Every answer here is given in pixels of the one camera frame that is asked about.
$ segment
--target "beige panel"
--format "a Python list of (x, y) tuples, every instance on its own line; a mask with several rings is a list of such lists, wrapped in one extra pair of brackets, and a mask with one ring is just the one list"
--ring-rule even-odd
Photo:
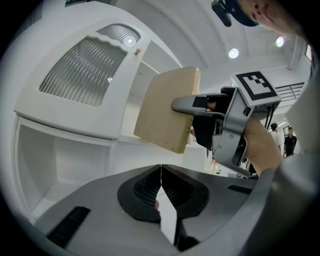
[(200, 70), (183, 67), (156, 75), (146, 91), (134, 135), (175, 153), (185, 151), (193, 117), (171, 109), (179, 97), (199, 93)]

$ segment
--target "person in background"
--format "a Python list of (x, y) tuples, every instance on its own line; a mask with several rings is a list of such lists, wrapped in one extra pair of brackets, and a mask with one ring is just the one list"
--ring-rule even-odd
[(289, 136), (285, 137), (284, 139), (284, 150), (283, 150), (283, 157), (288, 157), (294, 154), (295, 147), (297, 144), (297, 137), (294, 136), (294, 129), (289, 127)]
[(281, 137), (278, 133), (278, 125), (274, 122), (273, 124), (271, 124), (271, 129), (272, 129), (272, 132), (271, 132), (271, 135), (274, 139), (274, 142), (275, 144), (278, 146), (280, 152), (281, 152)]

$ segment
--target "ribbed frosted glass panel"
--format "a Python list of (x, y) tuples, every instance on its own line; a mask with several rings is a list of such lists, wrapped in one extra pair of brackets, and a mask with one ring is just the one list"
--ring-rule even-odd
[(125, 39), (134, 38), (135, 42), (138, 42), (140, 39), (139, 34), (130, 27), (121, 25), (121, 24), (112, 24), (106, 26), (97, 31), (100, 35), (108, 36), (111, 39), (119, 41), (124, 45)]
[(39, 91), (98, 107), (125, 57), (107, 42), (85, 38), (55, 64)]

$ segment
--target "hand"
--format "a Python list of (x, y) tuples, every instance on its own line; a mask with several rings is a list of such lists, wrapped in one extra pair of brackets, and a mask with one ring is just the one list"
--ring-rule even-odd
[[(216, 103), (208, 103), (208, 109), (215, 110)], [(268, 169), (277, 169), (283, 158), (271, 133), (254, 116), (251, 116), (244, 128), (244, 137), (247, 140), (245, 157), (254, 166), (258, 176)]]

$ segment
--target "railing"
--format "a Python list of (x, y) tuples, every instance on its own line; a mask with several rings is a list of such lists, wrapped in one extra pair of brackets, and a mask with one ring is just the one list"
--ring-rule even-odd
[(275, 88), (280, 94), (281, 102), (287, 102), (298, 99), (300, 97), (301, 89), (304, 86), (304, 82), (294, 83), (290, 85), (280, 86)]

